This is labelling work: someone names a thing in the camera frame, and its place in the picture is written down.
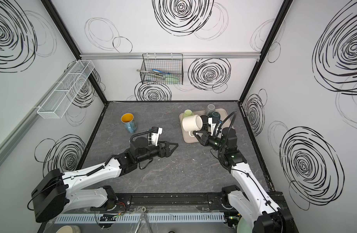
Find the wall decal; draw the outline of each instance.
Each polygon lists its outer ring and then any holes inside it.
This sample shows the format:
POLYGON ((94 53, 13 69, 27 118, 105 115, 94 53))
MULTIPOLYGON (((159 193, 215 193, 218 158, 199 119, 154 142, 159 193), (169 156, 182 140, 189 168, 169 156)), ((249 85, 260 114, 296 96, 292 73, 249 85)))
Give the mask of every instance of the wall decal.
POLYGON ((248 97, 244 106, 247 119, 250 122, 252 132, 255 136, 259 135, 264 128, 265 110, 264 106, 268 100, 265 89, 260 89, 258 94, 252 94, 248 97))
MULTIPOLYGON (((57 49, 57 36, 55 35, 55 30, 52 25, 39 13, 30 10, 25 10, 24 13, 26 14, 27 18, 30 20, 33 28, 36 31, 36 55, 40 57, 48 57, 50 55, 53 55, 55 53, 55 50, 57 49)), ((28 43, 31 44, 27 45, 26 42, 24 44, 30 49, 34 48, 32 41, 28 41, 28 43)))
POLYGON ((126 99, 126 101, 137 101, 137 98, 135 95, 131 95, 126 99))
MULTIPOLYGON (((357 82, 352 83, 352 85, 353 88, 356 88, 357 82)), ((335 105, 343 121, 357 129, 357 95, 346 95, 337 92, 335 105)))
MULTIPOLYGON (((265 44, 265 40, 269 35, 270 29, 273 26, 274 20, 275 19, 267 20, 256 28, 250 39, 250 46, 252 49, 254 49, 255 51, 261 51, 265 44)), ((282 39, 285 27, 286 24, 285 21, 283 21, 277 35, 273 40, 273 44, 270 46, 270 49, 268 51, 268 62, 270 63, 275 62, 281 54, 281 45, 279 44, 279 41, 282 39)))
MULTIPOLYGON (((101 88, 101 91, 104 92, 106 90, 106 86, 101 82, 101 76, 99 76, 99 73, 96 71, 96 69, 93 69, 92 71, 93 77, 96 80, 96 82, 99 85, 99 88, 101 88)), ((94 95, 98 97, 98 94, 96 90, 93 91, 94 95)))
MULTIPOLYGON (((96 69, 93 69, 92 74, 101 90, 103 89, 104 91, 106 86, 101 82, 101 77, 99 76, 99 73, 96 71, 96 69)), ((87 79, 84 82, 84 79, 85 77, 80 76, 80 78, 75 83, 76 88, 74 88, 74 90, 80 89, 78 94, 76 95, 76 93, 70 93, 72 96, 75 96, 72 104, 78 106, 79 108, 89 107, 94 99, 98 96, 90 81, 87 79)))
POLYGON ((65 118, 71 126, 77 127, 81 125, 86 118, 86 108, 80 108, 71 104, 65 112, 65 118))
POLYGON ((228 23, 228 11, 220 3, 214 2, 208 21, 201 28, 195 30, 194 35, 201 40, 216 39, 225 31, 228 23))
POLYGON ((357 95, 357 0, 345 5, 326 26, 314 48, 312 68, 324 88, 357 95))
POLYGON ((134 95, 138 101, 168 101, 172 99, 172 92, 165 84, 156 81, 137 83, 134 95))
POLYGON ((268 127, 269 145, 276 155, 279 155, 280 152, 283 152, 283 150, 281 151, 279 148, 281 147, 282 138, 286 133, 288 136, 291 135, 291 133, 288 132, 287 126, 283 122, 276 120, 273 121, 268 127))
POLYGON ((105 18, 90 18, 84 25, 84 32, 89 42, 99 49, 130 53, 133 44, 119 35, 113 22, 105 18))
POLYGON ((213 0, 152 0, 159 25, 176 36, 190 35, 203 27, 211 15, 213 0))
POLYGON ((213 40, 228 26, 226 8, 213 0, 152 0, 155 18, 165 31, 175 36, 194 33, 201 40, 213 40))
POLYGON ((61 172, 75 170, 85 149, 85 143, 76 135, 68 134, 55 141, 51 138, 42 140, 34 151, 37 162, 43 163, 42 175, 59 168, 61 172))
POLYGON ((184 72, 184 77, 183 77, 183 81, 182 81, 182 85, 177 85, 174 84, 174 87, 179 90, 179 91, 192 91, 195 89, 195 87, 193 85, 190 84, 190 80, 189 80, 189 76, 191 75, 191 72, 184 72))
POLYGON ((231 65, 227 59, 195 59, 188 70, 190 83, 197 89, 221 93, 227 88, 231 65))
POLYGON ((280 162, 289 192, 302 210, 327 205, 343 191, 344 170, 333 147, 308 127, 294 127, 283 137, 280 162))
POLYGON ((0 0, 0 72, 26 70, 37 50, 35 30, 16 1, 0 0))

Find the white plastic bracket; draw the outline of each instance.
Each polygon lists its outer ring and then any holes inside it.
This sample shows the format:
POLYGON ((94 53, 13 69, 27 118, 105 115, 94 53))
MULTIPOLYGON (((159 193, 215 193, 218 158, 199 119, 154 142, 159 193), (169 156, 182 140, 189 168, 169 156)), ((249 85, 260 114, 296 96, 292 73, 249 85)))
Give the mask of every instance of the white plastic bracket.
POLYGON ((159 135, 162 134, 163 132, 163 129, 162 128, 159 128, 157 130, 157 133, 151 133, 151 143, 154 145, 154 146, 157 146, 157 141, 159 139, 159 135))
POLYGON ((211 126, 211 136, 213 136, 213 131, 215 130, 215 126, 216 124, 212 124, 212 117, 211 118, 208 118, 208 124, 211 126))

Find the white wire shelf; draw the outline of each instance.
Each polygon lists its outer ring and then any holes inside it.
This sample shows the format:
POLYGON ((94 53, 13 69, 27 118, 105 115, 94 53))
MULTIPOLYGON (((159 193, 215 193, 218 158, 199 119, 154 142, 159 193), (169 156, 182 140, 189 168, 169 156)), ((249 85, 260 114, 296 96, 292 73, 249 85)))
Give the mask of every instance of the white wire shelf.
POLYGON ((94 64, 91 60, 78 60, 39 107, 37 113, 44 119, 62 118, 93 69, 94 64))

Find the wire basket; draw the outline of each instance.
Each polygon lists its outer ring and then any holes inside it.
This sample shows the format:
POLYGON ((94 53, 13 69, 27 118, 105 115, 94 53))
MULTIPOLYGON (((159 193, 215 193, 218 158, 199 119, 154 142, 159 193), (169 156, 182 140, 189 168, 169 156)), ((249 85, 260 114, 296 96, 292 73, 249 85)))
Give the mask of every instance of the wire basket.
POLYGON ((94 69, 91 60, 78 60, 37 110, 44 119, 60 119, 94 69))
POLYGON ((166 85, 182 85, 184 69, 180 53, 142 54, 142 83, 156 81, 166 85))

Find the black frame edge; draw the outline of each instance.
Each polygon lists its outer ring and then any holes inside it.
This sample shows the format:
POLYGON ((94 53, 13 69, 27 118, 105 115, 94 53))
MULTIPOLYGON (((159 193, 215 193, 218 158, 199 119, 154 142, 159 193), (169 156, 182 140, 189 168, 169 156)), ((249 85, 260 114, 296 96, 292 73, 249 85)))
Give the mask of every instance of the black frame edge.
POLYGON ((287 12, 288 12, 288 10, 289 10, 289 8, 290 8, 290 6, 291 6, 293 1, 294 0, 284 0, 283 1, 282 6, 279 9, 279 12, 277 14, 277 17, 274 20, 272 29, 270 30, 269 35, 265 40, 265 44, 264 44, 263 48, 261 49, 260 59, 256 62, 255 66, 253 67, 251 75, 248 78, 246 86, 243 89, 241 98, 239 99, 241 104, 246 99, 247 93, 250 90, 250 88, 252 86, 252 83, 255 80, 255 78, 256 78, 256 76, 257 76, 257 74, 258 74, 258 72, 259 72, 259 70, 261 68, 261 65, 264 62, 264 59, 266 58, 266 56, 268 54, 268 51, 269 51, 271 45, 273 44, 274 37, 277 35, 278 30, 279 30, 280 26, 282 25, 282 22, 285 19, 285 16, 286 16, 286 14, 287 14, 287 12))
POLYGON ((110 101, 112 103, 195 103, 195 102, 238 102, 239 100, 161 100, 161 101, 110 101))
POLYGON ((105 115, 106 110, 107 110, 109 104, 110 104, 110 102, 107 102, 107 104, 103 107, 102 112, 101 112, 101 114, 99 115, 99 118, 98 118, 98 120, 97 120, 96 126, 93 128, 92 134, 91 134, 90 137, 89 137, 88 143, 87 143, 86 146, 85 146, 85 149, 84 149, 84 151, 83 151, 83 154, 82 154, 82 156, 80 157, 79 163, 77 164, 75 170, 80 170, 80 169, 82 168, 82 166, 83 166, 83 164, 84 164, 84 161, 85 161, 85 159, 86 159, 86 157, 87 157, 87 155, 88 155, 88 152, 89 152, 89 150, 90 150, 90 147, 92 146, 92 143, 93 143, 93 141, 94 141, 94 138, 96 137, 97 131, 98 131, 98 129, 99 129, 99 126, 101 125, 101 122, 102 122, 102 120, 103 120, 103 116, 105 115))
POLYGON ((246 125, 246 128, 247 128, 247 132, 248 132, 248 135, 250 136, 250 139, 251 139, 251 142, 252 142, 252 145, 253 145, 253 148, 255 150, 255 153, 256 153, 256 157, 259 161, 259 164, 260 164, 260 167, 261 167, 261 170, 263 171, 264 173, 264 177, 265 177, 265 180, 266 180, 266 184, 268 185, 268 188, 270 191, 272 192, 275 192, 275 187, 274 187, 274 184, 272 182, 272 179, 270 178, 270 174, 269 174, 269 171, 265 165, 265 161, 264 161, 264 158, 261 154, 261 151, 260 151, 260 148, 259 148, 259 145, 257 144, 257 141, 256 141, 256 138, 255 138, 255 135, 253 134, 252 132, 252 129, 251 129, 251 126, 250 126, 250 123, 245 115, 245 112, 244 112, 244 109, 242 107, 242 105, 238 102, 238 107, 239 107, 239 110, 241 111, 241 115, 242 115, 242 118, 243 118, 243 121, 246 125))
MULTIPOLYGON (((44 5, 46 11, 48 12, 50 17, 52 18, 53 22, 55 23, 55 26, 57 27, 58 31, 62 35, 64 41, 68 45, 68 47, 71 50, 72 54, 74 54, 74 57, 77 60, 81 60, 80 50, 76 46, 76 44, 75 44, 74 40, 72 39, 69 31, 67 30, 66 26, 64 25, 60 15, 58 14, 57 10, 54 7, 52 1, 51 0, 41 0, 41 3, 44 5)), ((97 94, 98 94, 99 98, 101 99, 102 103, 104 105, 106 105, 107 104, 107 99, 106 99, 105 95, 103 94, 101 88, 99 87, 99 85, 98 85, 96 79, 94 78, 93 74, 90 74, 90 76, 88 77, 88 80, 90 81, 90 83, 92 84, 93 88, 97 92, 97 94)))

